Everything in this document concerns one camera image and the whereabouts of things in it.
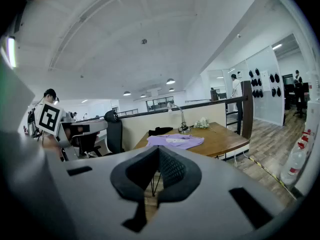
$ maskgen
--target red label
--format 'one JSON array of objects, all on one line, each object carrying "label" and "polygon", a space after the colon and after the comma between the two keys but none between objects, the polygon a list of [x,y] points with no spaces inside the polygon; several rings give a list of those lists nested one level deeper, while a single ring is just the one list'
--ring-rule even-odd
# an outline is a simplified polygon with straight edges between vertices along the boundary
[{"label": "red label", "polygon": [[300,169],[291,168],[290,171],[288,172],[288,174],[296,175],[296,174],[298,174],[299,171],[300,171]]}]

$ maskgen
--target wooden table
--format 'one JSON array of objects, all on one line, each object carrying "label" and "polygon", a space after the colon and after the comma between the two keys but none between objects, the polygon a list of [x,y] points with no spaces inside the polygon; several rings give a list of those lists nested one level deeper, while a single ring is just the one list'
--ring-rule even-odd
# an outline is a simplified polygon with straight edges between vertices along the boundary
[{"label": "wooden table", "polygon": [[[166,135],[178,133],[178,129],[173,129]],[[208,157],[217,157],[249,144],[249,140],[216,122],[210,123],[210,127],[206,129],[192,127],[191,131],[186,135],[189,134],[204,138],[204,142],[201,145],[189,148],[188,151]],[[148,144],[148,137],[149,134],[147,132],[134,149],[145,147]]]}]

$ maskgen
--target purple shirt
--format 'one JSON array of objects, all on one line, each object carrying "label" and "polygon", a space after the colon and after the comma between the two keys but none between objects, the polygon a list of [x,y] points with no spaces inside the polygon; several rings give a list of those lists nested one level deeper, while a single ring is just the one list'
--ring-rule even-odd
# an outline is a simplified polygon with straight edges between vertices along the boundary
[{"label": "purple shirt", "polygon": [[191,134],[182,135],[176,133],[171,135],[150,136],[147,140],[149,142],[146,146],[170,146],[187,150],[202,144],[205,138],[194,137]]}]

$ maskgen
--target white bottle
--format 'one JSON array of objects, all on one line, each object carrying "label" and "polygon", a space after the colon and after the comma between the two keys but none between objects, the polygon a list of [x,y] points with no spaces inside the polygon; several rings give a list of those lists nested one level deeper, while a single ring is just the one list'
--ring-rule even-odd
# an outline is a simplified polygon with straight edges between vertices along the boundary
[{"label": "white bottle", "polygon": [[295,182],[298,173],[306,161],[308,151],[306,144],[308,141],[303,140],[302,142],[301,139],[296,142],[291,150],[288,160],[281,170],[280,178],[287,186]]}]

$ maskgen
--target yellow black tape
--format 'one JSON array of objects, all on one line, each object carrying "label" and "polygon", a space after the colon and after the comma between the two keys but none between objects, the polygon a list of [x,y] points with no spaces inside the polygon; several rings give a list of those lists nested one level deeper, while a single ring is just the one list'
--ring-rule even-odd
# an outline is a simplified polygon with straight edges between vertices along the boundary
[{"label": "yellow black tape", "polygon": [[254,159],[251,158],[250,156],[246,156],[246,157],[249,158],[252,162],[255,162],[258,166],[260,166],[262,169],[264,169],[268,174],[270,174],[277,182],[279,182],[279,183],[281,184],[281,186],[283,186],[283,187],[285,188],[286,191],[289,192],[289,194],[290,194],[294,199],[296,199],[295,196],[294,196],[294,195],[289,191],[289,189],[286,187],[286,185],[285,185],[280,179],[278,179],[278,177],[277,177],[275,174],[269,172],[269,170],[268,170],[267,168],[265,168],[261,163],[257,162],[256,160],[254,160]]}]

